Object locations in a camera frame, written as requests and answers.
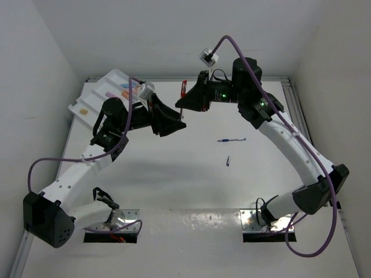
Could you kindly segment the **blue pen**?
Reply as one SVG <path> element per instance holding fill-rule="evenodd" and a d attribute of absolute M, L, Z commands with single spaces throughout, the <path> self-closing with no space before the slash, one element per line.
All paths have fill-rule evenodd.
<path fill-rule="evenodd" d="M 246 138 L 224 138 L 224 139 L 220 139 L 220 140 L 217 140 L 217 142 L 234 142 L 234 141 L 246 141 Z"/>

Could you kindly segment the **purple pink highlighter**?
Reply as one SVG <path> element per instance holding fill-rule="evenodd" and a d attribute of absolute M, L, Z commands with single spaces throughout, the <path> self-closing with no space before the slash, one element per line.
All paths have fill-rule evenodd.
<path fill-rule="evenodd" d="M 110 92 L 106 92 L 106 96 L 107 96 L 108 98 L 112 98 L 112 97 L 115 97 L 115 95 L 114 95 L 114 94 L 112 94 L 112 93 L 110 93 Z"/>

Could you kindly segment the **yellow eraser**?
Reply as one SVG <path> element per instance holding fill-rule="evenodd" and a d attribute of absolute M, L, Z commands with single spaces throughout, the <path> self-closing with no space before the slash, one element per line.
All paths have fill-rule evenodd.
<path fill-rule="evenodd" d="M 79 113 L 82 114 L 82 115 L 86 115 L 88 113 L 88 110 L 80 109 Z"/>

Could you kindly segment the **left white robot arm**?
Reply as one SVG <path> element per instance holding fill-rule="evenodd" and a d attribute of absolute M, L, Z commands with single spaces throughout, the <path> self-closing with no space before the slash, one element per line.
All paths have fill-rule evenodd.
<path fill-rule="evenodd" d="M 114 162 L 127 143 L 129 130 L 151 127 L 160 137 L 168 136 L 186 127 L 180 114 L 152 94 L 143 104 L 125 107 L 121 99 L 113 97 L 101 106 L 93 127 L 93 138 L 80 159 L 56 181 L 39 193 L 29 192 L 23 199 L 23 222 L 27 232 L 48 245 L 59 248 L 75 230 L 92 231 L 92 226 L 102 224 L 103 233 L 115 233 L 124 228 L 118 223 L 119 204 L 96 187 L 93 202 L 74 207 L 75 199 L 93 177 Z"/>

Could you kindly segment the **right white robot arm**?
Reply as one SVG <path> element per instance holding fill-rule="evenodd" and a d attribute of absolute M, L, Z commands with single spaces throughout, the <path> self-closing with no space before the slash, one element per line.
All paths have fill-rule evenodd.
<path fill-rule="evenodd" d="M 322 156 L 291 122 L 283 105 L 272 94 L 264 98 L 241 58 L 234 60 L 231 80 L 210 80 L 208 71 L 201 71 L 196 85 L 175 106 L 206 112 L 212 102 L 236 103 L 238 112 L 283 153 L 297 171 L 302 186 L 276 195 L 260 208 L 260 219 L 269 225 L 281 217 L 304 212 L 315 214 L 331 199 L 330 187 L 339 192 L 349 169 L 335 165 Z"/>

